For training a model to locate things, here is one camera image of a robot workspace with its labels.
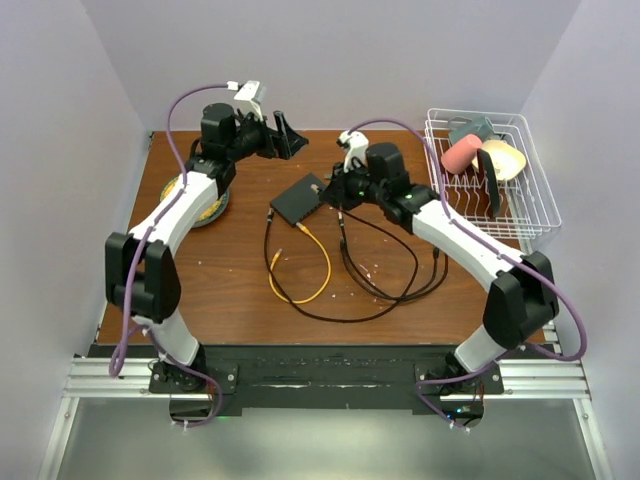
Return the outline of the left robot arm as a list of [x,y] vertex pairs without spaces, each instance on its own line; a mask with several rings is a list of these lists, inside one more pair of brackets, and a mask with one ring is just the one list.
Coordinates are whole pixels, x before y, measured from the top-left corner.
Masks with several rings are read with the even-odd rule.
[[257,155],[288,160],[308,141],[283,112],[275,125],[226,103],[203,110],[200,136],[172,190],[128,233],[105,243],[106,297],[156,346],[162,372],[185,392],[207,383],[206,355],[179,312],[181,283],[174,255],[199,217],[228,190],[237,162]]

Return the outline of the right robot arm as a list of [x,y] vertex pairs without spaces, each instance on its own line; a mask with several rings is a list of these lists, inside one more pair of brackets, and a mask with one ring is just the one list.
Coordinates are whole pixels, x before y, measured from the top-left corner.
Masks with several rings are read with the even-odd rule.
[[469,272],[487,293],[481,325],[450,354],[448,386],[469,392],[481,369],[524,343],[559,312],[549,259],[525,255],[492,238],[460,216],[433,189],[411,181],[393,143],[341,140],[343,161],[319,194],[334,208],[350,211],[374,204],[385,218],[439,248]]

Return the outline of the black network switch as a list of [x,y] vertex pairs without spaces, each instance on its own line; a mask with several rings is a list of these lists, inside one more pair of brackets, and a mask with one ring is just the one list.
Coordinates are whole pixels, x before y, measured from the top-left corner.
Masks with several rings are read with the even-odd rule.
[[271,208],[291,227],[302,223],[322,205],[319,194],[326,185],[309,173],[271,200]]

